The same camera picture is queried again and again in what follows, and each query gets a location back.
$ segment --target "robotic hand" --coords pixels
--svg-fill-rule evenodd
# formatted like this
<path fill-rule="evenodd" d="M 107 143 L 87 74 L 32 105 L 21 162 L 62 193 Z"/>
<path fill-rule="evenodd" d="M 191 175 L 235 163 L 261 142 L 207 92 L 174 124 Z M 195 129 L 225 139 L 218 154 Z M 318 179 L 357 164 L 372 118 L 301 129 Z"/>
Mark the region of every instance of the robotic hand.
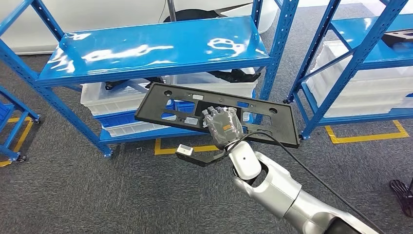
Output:
<path fill-rule="evenodd" d="M 234 165 L 234 183 L 277 218 L 284 218 L 301 234 L 377 234 L 353 215 L 333 208 L 301 189 L 290 173 L 265 155 L 254 152 L 243 137 L 236 109 L 209 107 L 204 122 L 219 149 Z M 264 181 L 252 183 L 262 172 Z"/>

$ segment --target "gray carpet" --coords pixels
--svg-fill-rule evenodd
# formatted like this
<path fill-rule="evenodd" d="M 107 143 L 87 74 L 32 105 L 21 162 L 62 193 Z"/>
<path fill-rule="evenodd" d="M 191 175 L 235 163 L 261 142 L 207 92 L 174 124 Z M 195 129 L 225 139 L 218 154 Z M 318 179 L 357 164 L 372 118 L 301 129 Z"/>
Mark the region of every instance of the gray carpet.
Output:
<path fill-rule="evenodd" d="M 287 95 L 323 11 L 324 7 L 297 10 L 272 101 L 281 101 Z M 337 18 L 370 15 L 361 4 L 343 5 L 336 14 Z M 274 27 L 262 34 L 268 48 Z M 327 39 L 335 38 L 328 34 Z M 48 56 L 23 59 L 39 71 Z M 0 64 L 0 71 L 0 84 L 40 113 L 43 120 L 32 129 L 23 147 L 29 161 L 0 168 L 0 233 L 296 233 L 285 221 L 276 220 L 235 190 L 228 159 L 200 168 L 173 155 L 154 156 L 154 140 L 115 145 L 115 156 L 104 159 L 4 64 Z M 76 92 L 64 88 L 55 91 L 94 131 L 99 131 L 99 124 L 79 104 Z M 413 121 L 401 123 L 413 135 Z M 391 121 L 333 129 L 341 137 L 396 130 Z M 164 139 L 162 147 L 179 143 L 195 146 L 210 144 L 211 140 L 206 135 Z M 317 128 L 310 140 L 292 151 L 386 233 L 411 234 L 412 219 L 402 214 L 388 188 L 391 179 L 408 182 L 411 178 L 411 144 L 411 138 L 401 138 L 333 145 L 324 128 Z M 258 143 L 252 146 L 288 169 L 310 194 L 350 211 L 280 148 Z"/>

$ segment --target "black cable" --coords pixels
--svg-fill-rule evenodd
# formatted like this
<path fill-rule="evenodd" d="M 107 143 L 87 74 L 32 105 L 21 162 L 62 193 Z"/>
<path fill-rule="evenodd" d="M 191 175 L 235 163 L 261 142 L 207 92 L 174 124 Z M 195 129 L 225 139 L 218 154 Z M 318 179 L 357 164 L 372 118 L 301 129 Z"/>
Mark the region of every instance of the black cable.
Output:
<path fill-rule="evenodd" d="M 281 146 L 281 148 L 286 151 L 300 166 L 302 166 L 308 173 L 310 173 L 316 180 L 318 180 L 324 187 L 326 187 L 330 192 L 332 192 L 338 199 L 340 199 L 344 204 L 346 204 L 348 207 L 350 207 L 354 212 L 356 212 L 360 217 L 362 217 L 364 220 L 366 220 L 368 223 L 370 223 L 373 227 L 375 227 L 377 230 L 379 230 L 381 233 L 384 234 L 384 231 L 381 230 L 374 222 L 369 220 L 363 213 L 361 213 L 356 207 L 352 206 L 348 201 L 346 201 L 343 197 L 341 197 L 336 191 L 334 191 L 330 186 L 328 186 L 324 181 L 322 181 L 314 172 L 312 172 L 308 167 L 306 167 L 293 153 L 291 153 L 285 146 L 283 146 L 277 139 L 275 139 L 273 136 L 271 136 L 268 133 L 265 132 L 251 132 L 243 136 L 241 139 L 239 139 L 225 154 L 227 156 L 229 153 L 231 153 L 232 149 L 234 149 L 241 141 L 245 140 L 247 137 L 255 134 L 263 134 L 266 135 L 267 137 L 271 138 L 277 145 Z"/>
<path fill-rule="evenodd" d="M 162 9 L 161 15 L 159 16 L 158 23 L 159 23 L 159 21 L 161 21 L 161 17 L 162 17 L 162 15 L 164 14 L 165 6 L 166 6 L 166 5 L 167 5 L 167 0 L 165 0 L 165 2 L 164 2 L 164 8 Z"/>

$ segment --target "silver robot arm segment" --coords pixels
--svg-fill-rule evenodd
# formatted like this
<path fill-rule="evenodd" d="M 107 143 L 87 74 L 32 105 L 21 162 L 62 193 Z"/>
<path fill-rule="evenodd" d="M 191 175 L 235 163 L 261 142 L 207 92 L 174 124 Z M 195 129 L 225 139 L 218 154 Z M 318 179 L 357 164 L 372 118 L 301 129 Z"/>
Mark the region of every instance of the silver robot arm segment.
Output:
<path fill-rule="evenodd" d="M 242 152 L 250 152 L 248 143 L 239 144 L 230 153 L 233 162 L 241 158 L 253 158 Z M 265 155 L 254 152 L 260 162 L 261 170 L 266 171 L 264 181 L 252 187 L 239 176 L 234 178 L 235 185 L 251 198 L 263 205 L 277 218 L 284 218 L 301 234 L 378 234 L 375 230 L 358 220 L 350 213 L 331 207 L 301 189 L 290 173 Z M 237 174 L 255 175 L 251 167 L 238 166 Z"/>

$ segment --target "white plastic crate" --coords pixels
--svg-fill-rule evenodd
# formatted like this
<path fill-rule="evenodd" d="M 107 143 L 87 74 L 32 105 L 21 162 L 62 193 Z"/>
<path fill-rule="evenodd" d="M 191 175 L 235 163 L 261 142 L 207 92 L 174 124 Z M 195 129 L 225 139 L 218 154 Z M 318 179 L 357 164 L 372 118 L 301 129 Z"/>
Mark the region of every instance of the white plastic crate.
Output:
<path fill-rule="evenodd" d="M 255 73 L 253 68 L 243 68 L 242 70 L 247 74 Z M 254 90 L 255 86 L 257 86 L 257 81 L 230 83 L 223 79 L 216 78 L 215 76 L 206 72 L 165 76 L 165 80 L 174 85 L 238 95 L 243 97 L 251 97 L 252 91 Z"/>
<path fill-rule="evenodd" d="M 80 103 L 94 116 L 136 110 L 148 92 L 147 84 L 146 79 L 132 79 L 113 90 L 105 90 L 104 82 L 83 84 Z"/>
<path fill-rule="evenodd" d="M 413 97 L 405 97 L 395 108 L 413 108 Z"/>
<path fill-rule="evenodd" d="M 243 71 L 248 74 L 255 72 L 253 68 L 243 68 Z M 256 81 L 229 83 L 206 72 L 165 76 L 164 80 L 167 84 L 243 97 L 251 97 L 252 91 L 257 85 Z M 83 84 L 80 103 L 88 107 L 94 116 L 136 110 L 148 92 L 148 89 L 145 88 L 147 84 L 149 82 L 146 79 L 132 79 L 122 84 L 124 88 L 115 87 L 113 90 L 105 90 L 104 82 Z"/>
<path fill-rule="evenodd" d="M 340 57 L 348 52 L 347 47 L 340 40 L 325 41 L 321 53 L 319 55 L 318 65 L 321 67 L 328 62 Z M 335 70 L 339 75 L 343 72 L 344 68 L 350 62 L 353 56 L 349 56 L 340 62 L 334 64 L 329 69 Z M 372 70 L 359 70 L 352 78 L 355 80 L 377 80 L 387 78 L 399 78 L 399 77 L 413 77 L 413 66 L 411 67 L 393 67 L 382 68 Z"/>
<path fill-rule="evenodd" d="M 306 84 L 320 107 L 329 90 L 326 89 L 320 74 L 310 77 Z M 403 94 L 390 93 L 374 94 L 363 93 L 354 95 L 341 92 L 324 117 L 358 116 L 388 113 L 404 98 Z"/>
<path fill-rule="evenodd" d="M 325 57 L 317 57 L 317 67 L 321 67 L 328 63 L 331 60 L 327 60 Z M 368 77 L 370 79 L 361 79 L 358 76 L 359 72 L 351 78 L 347 83 L 348 91 L 350 92 L 380 92 L 380 91 L 389 91 L 389 90 L 412 90 L 413 89 L 413 76 L 412 77 L 392 77 L 392 78 L 380 78 L 375 76 L 374 72 Z M 340 77 L 342 70 L 337 69 L 336 65 L 333 65 L 320 72 L 324 82 L 328 88 L 332 88 L 333 85 L 337 82 Z"/>
<path fill-rule="evenodd" d="M 175 120 L 175 118 L 176 116 L 170 116 L 164 119 Z M 249 113 L 244 112 L 243 120 L 244 122 L 249 121 Z M 163 129 L 163 128 L 168 128 L 168 126 L 154 124 L 154 123 L 147 123 L 147 122 L 128 123 L 128 124 L 117 125 L 113 127 L 107 127 L 107 128 L 102 127 L 102 129 L 109 132 L 111 137 L 119 137 L 119 136 L 142 133 L 142 132 Z"/>

